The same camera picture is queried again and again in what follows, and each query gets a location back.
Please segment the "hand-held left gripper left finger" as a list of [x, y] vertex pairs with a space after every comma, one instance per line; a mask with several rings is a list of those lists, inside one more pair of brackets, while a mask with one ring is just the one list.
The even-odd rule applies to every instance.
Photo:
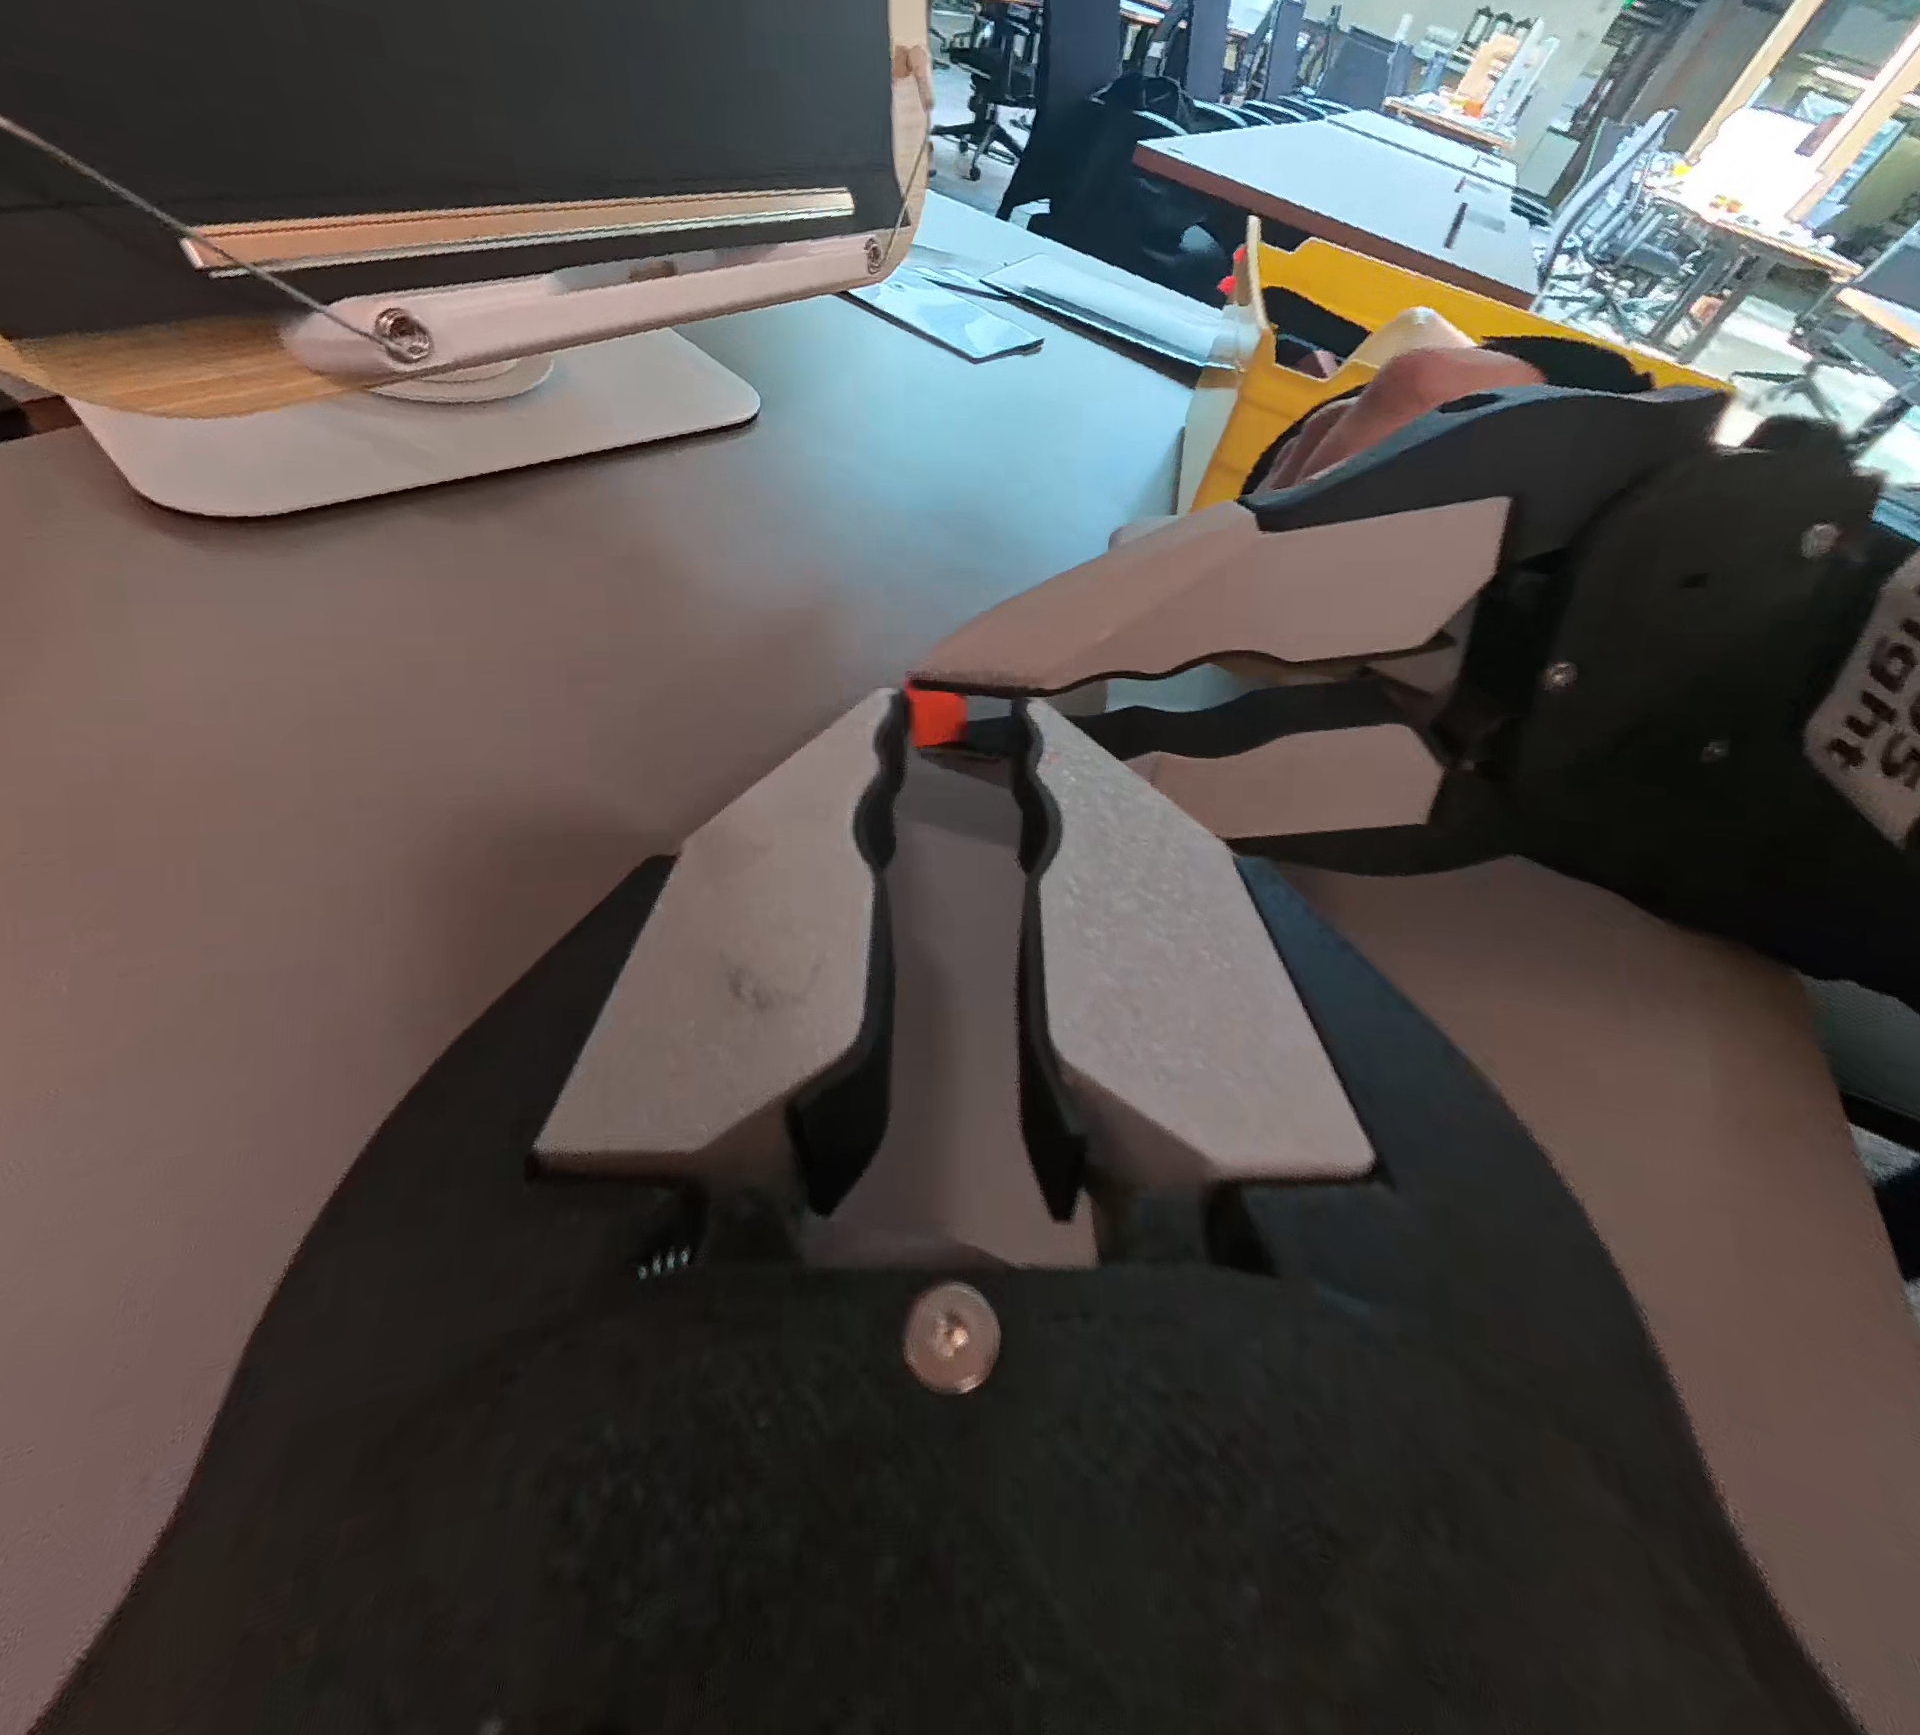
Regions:
[[880, 690], [692, 834], [540, 1133], [541, 1171], [828, 1217], [883, 1143], [903, 698]]

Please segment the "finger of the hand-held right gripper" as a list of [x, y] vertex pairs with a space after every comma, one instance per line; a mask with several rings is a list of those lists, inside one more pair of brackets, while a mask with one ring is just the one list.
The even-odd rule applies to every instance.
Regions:
[[1226, 842], [1422, 826], [1450, 772], [1382, 680], [1260, 688], [1204, 710], [1130, 706], [1080, 726]]
[[1265, 532], [1221, 504], [1047, 578], [938, 642], [927, 690], [1051, 694], [1224, 658], [1285, 666], [1428, 648], [1493, 578], [1508, 500]]

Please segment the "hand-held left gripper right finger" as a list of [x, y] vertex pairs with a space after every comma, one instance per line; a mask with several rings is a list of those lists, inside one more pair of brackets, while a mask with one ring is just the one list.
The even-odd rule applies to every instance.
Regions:
[[1019, 1137], [1049, 1217], [1372, 1175], [1227, 846], [1051, 704], [1016, 720]]

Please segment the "yellow crate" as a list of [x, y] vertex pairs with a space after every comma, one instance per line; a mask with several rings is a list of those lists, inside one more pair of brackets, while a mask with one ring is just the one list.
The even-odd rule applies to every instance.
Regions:
[[[1624, 346], [1592, 330], [1482, 298], [1311, 240], [1294, 252], [1264, 244], [1256, 228], [1235, 254], [1230, 298], [1218, 316], [1211, 360], [1204, 368], [1181, 430], [1176, 512], [1235, 500], [1268, 450], [1317, 408], [1361, 388], [1410, 348], [1521, 338], [1571, 344], [1622, 356], [1656, 388], [1702, 386], [1727, 400], [1730, 382], [1697, 374], [1660, 352]], [[1359, 330], [1358, 346], [1328, 372], [1284, 356], [1269, 298], [1289, 298]]]

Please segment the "person's right hand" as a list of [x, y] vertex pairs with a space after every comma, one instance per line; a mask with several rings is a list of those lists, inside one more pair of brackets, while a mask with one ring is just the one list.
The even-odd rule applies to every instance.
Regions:
[[1264, 484], [1298, 486], [1446, 404], [1544, 382], [1530, 362], [1486, 348], [1408, 350], [1356, 392], [1313, 412], [1272, 458]]

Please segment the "silver laptop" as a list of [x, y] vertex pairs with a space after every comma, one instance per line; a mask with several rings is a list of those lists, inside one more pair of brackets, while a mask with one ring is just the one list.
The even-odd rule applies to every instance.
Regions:
[[914, 338], [971, 366], [1035, 356], [1044, 342], [1012, 308], [1071, 324], [1125, 350], [1192, 370], [1227, 370], [1242, 356], [1237, 326], [1219, 310], [1155, 284], [1097, 274], [1064, 258], [1000, 266], [914, 250], [887, 280], [848, 294]]

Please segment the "long wooden office table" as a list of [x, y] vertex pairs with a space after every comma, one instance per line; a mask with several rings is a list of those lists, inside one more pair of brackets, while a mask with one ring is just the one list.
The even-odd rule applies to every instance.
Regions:
[[1428, 280], [1531, 306], [1541, 270], [1512, 170], [1372, 134], [1364, 114], [1146, 140], [1133, 164], [1234, 212]]

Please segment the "black office chair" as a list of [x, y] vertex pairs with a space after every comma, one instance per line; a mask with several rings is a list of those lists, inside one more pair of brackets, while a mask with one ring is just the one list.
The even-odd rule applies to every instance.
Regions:
[[934, 66], [935, 170], [979, 184], [990, 164], [1019, 164], [1035, 120], [1035, 12], [1013, 0], [977, 0], [969, 28]]
[[1101, 112], [1093, 98], [1122, 72], [1122, 0], [1044, 0], [1033, 62], [1033, 120], [995, 216], [1037, 202], [1062, 208], [1085, 170]]
[[1198, 106], [1280, 102], [1294, 92], [1306, 0], [1181, 0], [1173, 78]]

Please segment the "white board stand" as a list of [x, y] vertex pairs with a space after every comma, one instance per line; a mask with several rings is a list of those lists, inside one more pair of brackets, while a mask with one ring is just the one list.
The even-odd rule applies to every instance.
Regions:
[[203, 520], [272, 520], [395, 498], [573, 458], [752, 426], [760, 396], [682, 326], [882, 282], [917, 212], [820, 240], [565, 268], [345, 306], [388, 348], [415, 352], [381, 380], [319, 344], [313, 318], [267, 334], [292, 348], [224, 350], [171, 394], [62, 398], [132, 492]]

